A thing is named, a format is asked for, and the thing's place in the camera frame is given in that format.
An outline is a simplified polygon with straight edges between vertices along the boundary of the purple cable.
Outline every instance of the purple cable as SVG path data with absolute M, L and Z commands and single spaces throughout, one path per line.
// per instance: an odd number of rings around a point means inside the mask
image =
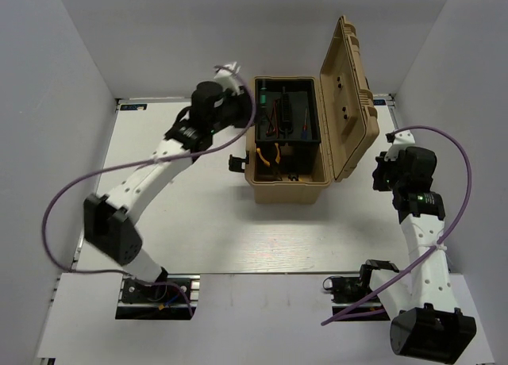
M 471 163 L 468 158 L 468 154 L 464 150 L 464 147 L 451 135 L 448 135 L 446 132 L 441 131 L 440 129 L 436 129 L 434 127 L 429 127 L 426 125 L 412 125 L 410 127 L 404 127 L 402 129 L 398 129 L 394 131 L 395 134 L 401 133 L 403 131 L 407 131 L 409 129 L 426 129 L 428 131 L 434 131 L 435 133 L 438 133 L 444 137 L 446 137 L 448 140 L 450 140 L 454 145 L 459 149 L 460 153 L 462 154 L 462 157 L 464 158 L 464 162 L 466 163 L 466 171 L 468 173 L 468 185 L 466 187 L 466 195 L 464 196 L 464 201 L 462 202 L 462 206 L 460 207 L 459 213 L 456 215 L 455 219 L 453 220 L 452 224 L 446 229 L 444 234 L 437 240 L 437 244 L 442 244 L 446 238 L 450 235 L 450 233 L 453 231 L 453 229 L 457 226 L 460 219 L 462 218 L 462 215 L 464 214 L 464 211 L 466 210 L 466 207 L 469 203 L 469 198 L 471 197 L 471 182 L 472 182 L 472 171 L 471 171 Z M 372 299 L 374 296 L 377 296 L 381 292 L 385 291 L 389 286 L 393 285 L 394 283 L 398 282 L 401 278 L 408 275 L 416 266 L 421 264 L 424 260 L 430 257 L 430 255 L 436 250 L 436 246 L 432 246 L 427 250 L 424 254 L 422 254 L 418 259 L 416 259 L 412 264 L 410 264 L 406 269 L 399 272 L 394 278 L 390 279 L 388 282 L 384 283 L 381 287 L 373 290 L 369 295 L 365 296 L 364 298 L 361 298 L 358 302 L 350 305 L 348 308 L 345 308 L 341 310 L 339 313 L 336 313 L 335 315 L 331 316 L 330 319 L 327 319 L 321 323 L 322 326 L 325 326 L 332 321 L 340 321 L 342 319 L 345 319 L 346 317 L 349 317 L 350 315 L 347 315 L 348 312 L 351 312 L 355 308 L 358 308 L 360 305 L 364 304 L 365 302 L 368 302 L 370 299 Z
M 254 123 L 254 119 L 256 117 L 256 100 L 254 99 L 254 96 L 253 96 L 252 92 L 248 89 L 248 84 L 236 72 L 234 72 L 233 70 L 231 70 L 228 67 L 216 65 L 216 66 L 214 66 L 214 68 L 217 69 L 217 70 L 226 70 L 226 71 L 229 71 L 231 74 L 233 74 L 235 79 L 244 87 L 244 91 L 246 91 L 248 96 L 251 98 L 252 111 L 251 111 L 251 117 L 248 120 L 247 125 L 233 139 L 231 139 L 230 141 L 228 141 L 227 143 L 224 143 L 223 145 L 221 145 L 219 147 L 212 148 L 212 149 L 209 149 L 208 151 L 203 151 L 203 152 L 183 153 L 181 155 L 168 156 L 168 157 L 164 157 L 162 159 L 159 159 L 158 161 L 167 161 L 168 162 L 168 161 L 173 161 L 173 160 L 177 160 L 177 159 L 186 159 L 186 158 L 189 158 L 189 157 L 194 158 L 194 157 L 199 157 L 199 156 L 203 156 L 203 155 L 209 155 L 210 153 L 214 153 L 214 152 L 217 152 L 217 151 L 221 151 L 222 149 L 227 148 L 228 146 L 233 144 L 235 141 L 240 139 L 247 132 L 247 130 L 252 126 L 252 124 Z M 145 165 L 150 165 L 150 164 L 154 164 L 154 163 L 155 163 L 155 161 L 153 159 L 147 159 L 147 160 L 135 161 L 133 163 L 116 165 L 114 167 L 108 167 L 108 168 L 99 169 L 97 171 L 93 171 L 93 172 L 87 173 L 86 175 L 80 176 L 80 177 L 78 177 L 75 180 L 72 180 L 70 183 L 68 183 L 66 186 L 64 186 L 62 189 L 60 189 L 58 191 L 58 193 L 55 194 L 55 197 L 53 197 L 52 200 L 49 202 L 48 207 L 44 211 L 44 216 L 42 217 L 42 224 L 41 224 L 41 228 L 40 228 L 40 230 L 41 230 L 41 237 L 42 237 L 42 244 L 44 246 L 44 251 L 46 252 L 46 255 L 48 256 L 49 260 L 56 267 L 58 267 L 60 270 L 66 271 L 66 272 L 71 272 L 71 273 L 74 273 L 74 274 L 83 274 L 83 275 L 92 275 L 92 274 L 120 274 L 120 275 L 125 275 L 125 276 L 132 276 L 131 274 L 129 274 L 126 271 L 114 270 L 114 269 L 110 269 L 110 270 L 74 270 L 74 269 L 72 269 L 70 267 L 65 266 L 61 262 L 59 262 L 58 259 L 56 259 L 55 256 L 52 254 L 52 252 L 51 252 L 51 250 L 49 248 L 49 245 L 48 245 L 48 232 L 47 232 L 47 230 L 48 230 L 48 218 L 49 218 L 49 214 L 51 213 L 53 207 L 55 206 L 56 202 L 60 199 L 60 197 L 62 197 L 65 194 L 65 192 L 67 192 L 69 189 L 71 189 L 77 183 L 80 183 L 83 180 L 95 177 L 97 175 L 101 175 L 103 173 L 118 171 L 118 170 L 121 170 L 121 169 L 126 169 L 126 168 L 131 168 L 131 167 L 145 166 Z M 173 287 L 173 288 L 177 289 L 178 292 L 180 292 L 181 295 L 183 296 L 183 298 L 185 299 L 185 302 L 187 304 L 187 308 L 189 309 L 190 315 L 191 316 L 193 315 L 191 304 L 190 304 L 191 302 L 189 301 L 189 298 L 187 297 L 187 295 L 185 295 L 185 293 L 180 289 L 180 287 L 176 283 L 173 283 L 173 282 L 170 282 L 170 281 L 166 281 L 166 282 L 145 282 L 145 281 L 140 280 L 140 279 L 134 279 L 134 280 L 136 282 L 142 284 L 143 286 L 170 286 L 170 287 Z
M 385 309 L 382 308 L 382 309 L 377 309 L 376 311 L 350 313 L 350 314 L 344 316 L 341 320 L 354 319 L 355 317 L 367 317 L 367 316 L 379 315 L 379 314 L 385 313 L 385 312 L 386 312 Z

